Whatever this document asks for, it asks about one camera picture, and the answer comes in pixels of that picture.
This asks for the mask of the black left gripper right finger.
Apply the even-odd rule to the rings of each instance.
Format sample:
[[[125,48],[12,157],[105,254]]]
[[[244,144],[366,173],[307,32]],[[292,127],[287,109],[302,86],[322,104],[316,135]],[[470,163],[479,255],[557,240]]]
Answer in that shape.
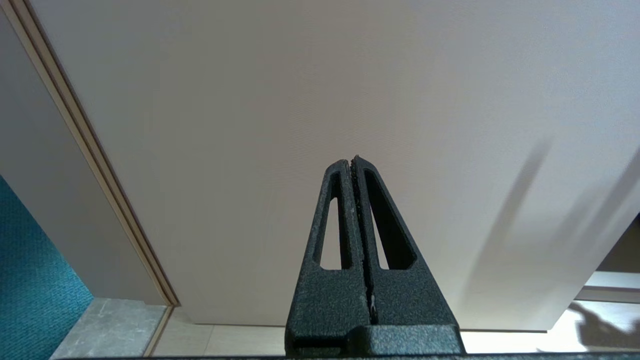
[[[350,163],[372,323],[458,325],[377,168]]]

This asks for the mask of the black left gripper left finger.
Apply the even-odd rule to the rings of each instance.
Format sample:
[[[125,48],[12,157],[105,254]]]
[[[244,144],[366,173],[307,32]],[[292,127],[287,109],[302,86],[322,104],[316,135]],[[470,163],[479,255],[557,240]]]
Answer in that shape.
[[[322,267],[330,203],[338,207],[340,269]],[[295,292],[285,326],[287,357],[339,357],[349,333],[370,324],[352,173],[341,159],[324,172]]]

